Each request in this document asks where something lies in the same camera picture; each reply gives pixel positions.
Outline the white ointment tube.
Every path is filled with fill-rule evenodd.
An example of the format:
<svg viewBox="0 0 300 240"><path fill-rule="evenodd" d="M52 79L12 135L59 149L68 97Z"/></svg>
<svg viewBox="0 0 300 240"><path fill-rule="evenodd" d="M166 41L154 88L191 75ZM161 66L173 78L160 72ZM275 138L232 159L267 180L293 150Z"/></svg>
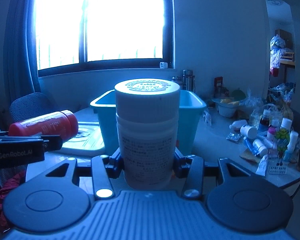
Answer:
<svg viewBox="0 0 300 240"><path fill-rule="evenodd" d="M268 165L268 155L264 155L261 158L255 173L259 176L265 177L267 171L267 165Z"/></svg>

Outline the dark syrup bottle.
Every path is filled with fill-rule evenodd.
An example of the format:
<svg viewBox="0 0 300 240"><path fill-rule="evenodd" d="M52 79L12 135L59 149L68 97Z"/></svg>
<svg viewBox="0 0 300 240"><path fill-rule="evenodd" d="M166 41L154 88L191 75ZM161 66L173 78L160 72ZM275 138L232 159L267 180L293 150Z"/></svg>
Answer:
<svg viewBox="0 0 300 240"><path fill-rule="evenodd" d="M269 123L270 123L270 114L271 114L270 110L268 110L268 109L263 110L262 118L260 119L260 122L258 125L259 132L265 132L268 130Z"/></svg>

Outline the red jacket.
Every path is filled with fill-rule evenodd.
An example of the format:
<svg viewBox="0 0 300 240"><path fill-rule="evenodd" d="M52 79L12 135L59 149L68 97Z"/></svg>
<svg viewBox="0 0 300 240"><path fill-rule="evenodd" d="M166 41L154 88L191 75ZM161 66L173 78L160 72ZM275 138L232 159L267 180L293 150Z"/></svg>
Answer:
<svg viewBox="0 0 300 240"><path fill-rule="evenodd" d="M26 171L22 170L7 180L0 181L0 233L4 234L11 228L11 223L4 214L4 202L8 195L25 183Z"/></svg>

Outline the steel thermos flask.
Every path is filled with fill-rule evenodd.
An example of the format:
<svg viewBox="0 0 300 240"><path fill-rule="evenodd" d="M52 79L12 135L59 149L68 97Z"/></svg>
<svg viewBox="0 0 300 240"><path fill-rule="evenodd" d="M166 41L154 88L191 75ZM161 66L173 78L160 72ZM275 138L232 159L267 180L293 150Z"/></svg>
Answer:
<svg viewBox="0 0 300 240"><path fill-rule="evenodd" d="M195 76L193 70L184 69L182 71L183 90L195 92Z"/></svg>

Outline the white bottle lying down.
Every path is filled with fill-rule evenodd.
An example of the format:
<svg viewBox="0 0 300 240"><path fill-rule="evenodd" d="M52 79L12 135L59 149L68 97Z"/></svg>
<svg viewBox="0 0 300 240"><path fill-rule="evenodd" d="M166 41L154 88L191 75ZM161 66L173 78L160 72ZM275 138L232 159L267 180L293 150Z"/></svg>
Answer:
<svg viewBox="0 0 300 240"><path fill-rule="evenodd" d="M240 133L251 140L254 140L257 137L257 129L254 126L244 125L240 128Z"/></svg>

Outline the white bowl with fruit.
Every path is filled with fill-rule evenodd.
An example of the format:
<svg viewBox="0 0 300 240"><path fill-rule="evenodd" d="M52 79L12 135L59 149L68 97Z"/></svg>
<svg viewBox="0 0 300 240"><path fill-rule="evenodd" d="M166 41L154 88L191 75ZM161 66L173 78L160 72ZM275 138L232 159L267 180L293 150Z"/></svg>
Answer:
<svg viewBox="0 0 300 240"><path fill-rule="evenodd" d="M212 101L216 104L218 113L225 118L232 118L239 106L239 101L234 101L230 98L218 98Z"/></svg>

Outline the red bottle sideways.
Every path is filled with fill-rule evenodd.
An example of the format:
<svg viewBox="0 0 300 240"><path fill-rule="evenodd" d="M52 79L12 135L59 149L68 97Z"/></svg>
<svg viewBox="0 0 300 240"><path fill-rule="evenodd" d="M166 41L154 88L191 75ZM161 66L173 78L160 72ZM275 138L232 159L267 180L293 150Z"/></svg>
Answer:
<svg viewBox="0 0 300 240"><path fill-rule="evenodd" d="M69 110L57 111L15 122L8 129L9 136L59 135L63 142L75 137L77 133L77 118Z"/></svg>

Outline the small white windowsill box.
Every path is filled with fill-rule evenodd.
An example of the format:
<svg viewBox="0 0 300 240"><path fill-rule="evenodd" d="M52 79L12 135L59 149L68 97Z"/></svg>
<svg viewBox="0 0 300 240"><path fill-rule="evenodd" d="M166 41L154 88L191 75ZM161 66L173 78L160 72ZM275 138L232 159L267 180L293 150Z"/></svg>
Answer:
<svg viewBox="0 0 300 240"><path fill-rule="evenodd" d="M167 62L160 62L159 67L160 67L160 69L166 69L166 68L168 68L168 63Z"/></svg>

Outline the pink thermos bottle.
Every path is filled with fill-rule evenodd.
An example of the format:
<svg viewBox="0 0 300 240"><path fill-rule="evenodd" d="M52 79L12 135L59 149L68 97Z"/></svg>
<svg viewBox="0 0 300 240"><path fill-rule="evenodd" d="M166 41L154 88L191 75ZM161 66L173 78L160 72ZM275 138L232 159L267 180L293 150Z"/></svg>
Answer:
<svg viewBox="0 0 300 240"><path fill-rule="evenodd" d="M171 79L172 82L178 84L180 86L181 89L183 89L183 79L179 76L174 76Z"/></svg>

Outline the crumpled snack wrapper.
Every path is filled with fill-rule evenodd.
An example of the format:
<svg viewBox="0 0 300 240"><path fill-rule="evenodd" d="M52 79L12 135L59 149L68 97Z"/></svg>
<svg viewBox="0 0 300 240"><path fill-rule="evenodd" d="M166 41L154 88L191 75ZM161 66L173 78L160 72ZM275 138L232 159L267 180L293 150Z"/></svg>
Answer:
<svg viewBox="0 0 300 240"><path fill-rule="evenodd" d="M204 111L204 120L207 125L209 125L209 126L212 125L211 114L209 113L209 111L207 109Z"/></svg>

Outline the white bin lid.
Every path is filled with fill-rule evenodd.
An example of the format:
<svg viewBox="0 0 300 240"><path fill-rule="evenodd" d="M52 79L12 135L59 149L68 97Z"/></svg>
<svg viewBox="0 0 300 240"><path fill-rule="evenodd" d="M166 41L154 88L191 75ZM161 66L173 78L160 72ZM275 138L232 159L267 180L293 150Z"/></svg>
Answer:
<svg viewBox="0 0 300 240"><path fill-rule="evenodd" d="M105 153L99 122L78 122L78 133L65 142L58 153L94 157Z"/></svg>

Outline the teal plastic storage bin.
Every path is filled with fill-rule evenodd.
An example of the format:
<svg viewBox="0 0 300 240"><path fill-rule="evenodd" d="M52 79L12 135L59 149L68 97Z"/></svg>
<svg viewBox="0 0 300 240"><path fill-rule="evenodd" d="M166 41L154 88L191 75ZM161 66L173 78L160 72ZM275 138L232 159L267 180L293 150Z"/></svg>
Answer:
<svg viewBox="0 0 300 240"><path fill-rule="evenodd" d="M119 147L115 91L109 90L94 99L90 106L98 114L102 138L106 154L113 154ZM179 124L177 133L177 148L183 155L192 152L198 122L206 110L206 103L196 94L187 90L180 91Z"/></svg>

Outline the white bottle blue label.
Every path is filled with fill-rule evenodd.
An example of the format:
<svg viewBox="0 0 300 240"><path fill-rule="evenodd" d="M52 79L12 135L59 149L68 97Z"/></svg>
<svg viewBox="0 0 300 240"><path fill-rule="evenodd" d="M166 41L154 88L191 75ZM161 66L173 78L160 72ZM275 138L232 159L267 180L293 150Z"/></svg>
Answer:
<svg viewBox="0 0 300 240"><path fill-rule="evenodd" d="M268 154L268 149L260 139L255 139L253 141L253 147L255 148L257 155L261 158Z"/></svg>

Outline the white pill bottle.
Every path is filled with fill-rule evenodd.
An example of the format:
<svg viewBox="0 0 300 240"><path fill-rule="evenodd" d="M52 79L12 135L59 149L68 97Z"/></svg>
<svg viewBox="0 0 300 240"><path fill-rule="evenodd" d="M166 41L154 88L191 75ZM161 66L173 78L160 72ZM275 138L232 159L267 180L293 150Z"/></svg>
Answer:
<svg viewBox="0 0 300 240"><path fill-rule="evenodd" d="M162 79L115 85L117 133L129 186L158 190L172 176L179 120L180 86Z"/></svg>

